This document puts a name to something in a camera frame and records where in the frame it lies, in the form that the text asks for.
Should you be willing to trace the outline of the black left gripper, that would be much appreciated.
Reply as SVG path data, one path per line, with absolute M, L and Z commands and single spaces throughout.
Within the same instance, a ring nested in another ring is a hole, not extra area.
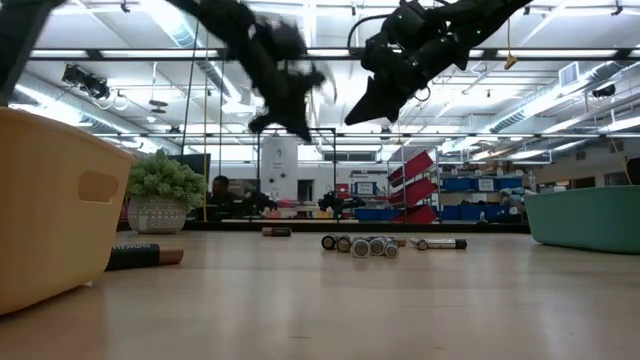
M 236 51 L 237 60 L 251 79 L 253 87 L 273 113 L 291 110 L 295 101 L 301 102 L 302 110 L 305 110 L 306 94 L 325 82 L 325 75 L 315 66 L 307 73 L 279 66 L 280 62 L 299 60 L 306 54 L 307 47 L 299 29 L 286 22 L 279 22 L 276 26 L 268 23 L 251 24 L 246 38 Z M 269 125 L 277 123 L 279 117 L 273 113 L 254 118 L 248 125 L 249 130 L 260 134 Z M 290 119 L 287 131 L 304 142 L 312 141 L 304 117 Z

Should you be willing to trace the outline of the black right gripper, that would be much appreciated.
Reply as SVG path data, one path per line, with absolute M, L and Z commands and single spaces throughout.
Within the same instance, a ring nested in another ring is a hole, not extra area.
M 346 125 L 379 118 L 394 123 L 416 89 L 451 65 L 467 66 L 470 47 L 460 43 L 449 20 L 448 6 L 427 9 L 417 1 L 402 1 L 386 15 L 360 52 L 361 66 L 372 75 Z

